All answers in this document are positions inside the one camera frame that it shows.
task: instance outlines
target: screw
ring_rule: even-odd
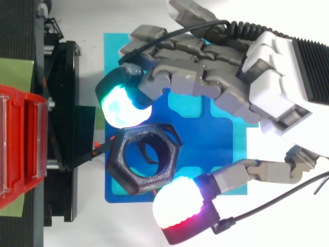
[[[81,48],[79,46],[76,47],[76,56],[77,57],[81,56]]]
[[[47,100],[47,106],[48,106],[48,111],[52,111],[52,108],[55,107],[55,102],[52,100],[52,98],[50,97],[48,100]]]
[[[41,19],[48,18],[48,7],[45,3],[39,3],[36,7],[36,16]]]

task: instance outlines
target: blue board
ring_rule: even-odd
[[[128,34],[104,34],[104,73],[118,67],[118,51],[129,42]],[[145,123],[172,124],[183,146],[179,152],[175,177],[196,177],[232,162],[246,158],[246,128],[241,118],[218,109],[212,100],[204,97],[176,95],[168,90],[154,104],[151,117]],[[111,138],[118,129],[105,125],[105,138]],[[154,151],[147,148],[149,156],[156,160]],[[157,166],[147,164],[137,145],[127,147],[126,161],[139,175],[154,175]],[[246,195],[247,186],[230,191],[226,195]],[[129,196],[123,188],[105,172],[105,199],[110,203],[152,202],[154,194]]]

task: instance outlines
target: hexagonal nut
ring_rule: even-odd
[[[158,156],[158,170],[152,177],[141,177],[132,172],[125,161],[125,148],[130,143],[144,142]],[[112,143],[106,170],[130,195],[152,191],[170,183],[175,174],[180,140],[175,143],[157,124],[139,125],[121,129]]]

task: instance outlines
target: white table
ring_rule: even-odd
[[[202,5],[219,19],[248,21],[270,26],[290,36],[304,37],[329,44],[324,27],[328,6],[323,0],[203,0]],[[168,31],[180,28],[169,18],[165,0],[55,0],[51,13],[66,40],[82,48],[80,58],[81,105],[98,105],[90,96],[103,77],[103,34],[133,31],[138,25],[152,24]],[[291,144],[264,137],[259,129],[248,129],[248,158],[282,161]],[[95,139],[104,141],[104,132]],[[305,174],[303,181],[328,169],[320,160],[317,168]],[[216,236],[211,230],[179,246],[327,246],[329,185],[317,196],[313,184],[279,204],[239,222]],[[289,185],[260,182],[248,184],[248,196],[227,196],[214,200],[219,214],[237,216],[291,189]],[[46,247],[168,246],[152,215],[151,203],[109,204],[104,199],[104,157],[79,168],[78,216],[72,223],[53,218],[45,228]]]

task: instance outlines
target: red container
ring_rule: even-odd
[[[0,209],[42,181],[46,161],[46,100],[0,86]]]

